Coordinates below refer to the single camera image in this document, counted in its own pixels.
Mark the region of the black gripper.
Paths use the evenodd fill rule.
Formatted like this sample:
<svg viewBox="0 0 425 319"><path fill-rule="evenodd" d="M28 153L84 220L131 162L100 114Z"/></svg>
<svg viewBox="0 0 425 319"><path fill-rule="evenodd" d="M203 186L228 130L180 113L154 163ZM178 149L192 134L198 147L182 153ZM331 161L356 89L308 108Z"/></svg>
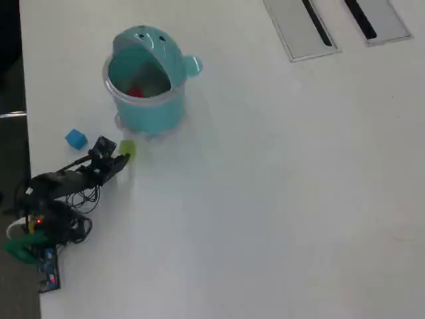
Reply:
<svg viewBox="0 0 425 319"><path fill-rule="evenodd" d="M106 183L111 175L121 172L131 159L129 153L121 154L116 158L109 156L100 158L89 154L90 164L88 166L89 183Z"/></svg>

